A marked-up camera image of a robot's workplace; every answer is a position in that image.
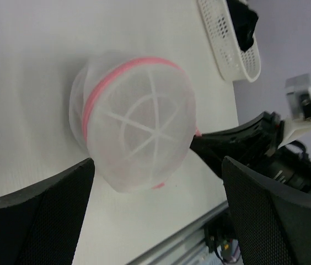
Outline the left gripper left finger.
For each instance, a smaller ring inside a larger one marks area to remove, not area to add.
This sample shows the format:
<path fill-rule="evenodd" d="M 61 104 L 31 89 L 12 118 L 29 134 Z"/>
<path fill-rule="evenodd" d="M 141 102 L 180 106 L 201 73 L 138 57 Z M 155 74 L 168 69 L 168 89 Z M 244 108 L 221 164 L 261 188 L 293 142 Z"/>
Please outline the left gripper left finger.
<path fill-rule="evenodd" d="M 0 264 L 72 264 L 94 174 L 88 158 L 0 197 Z"/>

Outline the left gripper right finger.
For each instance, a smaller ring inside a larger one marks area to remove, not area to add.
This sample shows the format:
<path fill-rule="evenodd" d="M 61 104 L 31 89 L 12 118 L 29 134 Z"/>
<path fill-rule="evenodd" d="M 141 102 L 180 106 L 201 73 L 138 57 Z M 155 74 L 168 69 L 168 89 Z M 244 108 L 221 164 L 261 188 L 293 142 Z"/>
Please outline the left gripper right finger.
<path fill-rule="evenodd" d="M 311 264 L 311 194 L 230 157 L 222 178 L 244 264 Z"/>

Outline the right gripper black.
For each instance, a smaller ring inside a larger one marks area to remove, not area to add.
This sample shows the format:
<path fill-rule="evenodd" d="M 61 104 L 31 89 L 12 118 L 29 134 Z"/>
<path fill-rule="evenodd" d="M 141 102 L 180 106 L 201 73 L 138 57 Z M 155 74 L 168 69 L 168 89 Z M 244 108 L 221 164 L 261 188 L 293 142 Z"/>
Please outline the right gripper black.
<path fill-rule="evenodd" d="M 282 184 L 311 194 L 311 160 L 306 146 L 300 141 L 278 149 L 280 143 L 280 115 L 262 112 L 253 120 L 228 130 L 194 136 L 191 151 L 225 180 L 222 163 L 230 157 L 250 169 Z"/>

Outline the pink-trimmed mesh laundry bag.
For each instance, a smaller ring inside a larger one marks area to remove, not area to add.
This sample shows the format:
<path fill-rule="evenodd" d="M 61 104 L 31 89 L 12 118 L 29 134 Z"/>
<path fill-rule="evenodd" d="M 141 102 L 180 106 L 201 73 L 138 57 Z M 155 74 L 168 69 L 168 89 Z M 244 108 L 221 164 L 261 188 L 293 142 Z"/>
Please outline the pink-trimmed mesh laundry bag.
<path fill-rule="evenodd" d="M 197 133 L 194 89 L 170 60 L 108 51 L 87 60 L 75 77 L 69 125 L 115 191 L 158 188 Z"/>

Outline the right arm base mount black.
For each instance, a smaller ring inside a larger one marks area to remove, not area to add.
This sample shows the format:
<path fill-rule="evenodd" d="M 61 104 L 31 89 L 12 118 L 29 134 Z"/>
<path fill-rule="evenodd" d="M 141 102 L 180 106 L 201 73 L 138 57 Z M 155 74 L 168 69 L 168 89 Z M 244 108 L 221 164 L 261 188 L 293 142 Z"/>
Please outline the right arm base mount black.
<path fill-rule="evenodd" d="M 214 253 L 221 264 L 236 264 L 241 251 L 229 210 L 211 219 L 203 229 L 209 253 Z"/>

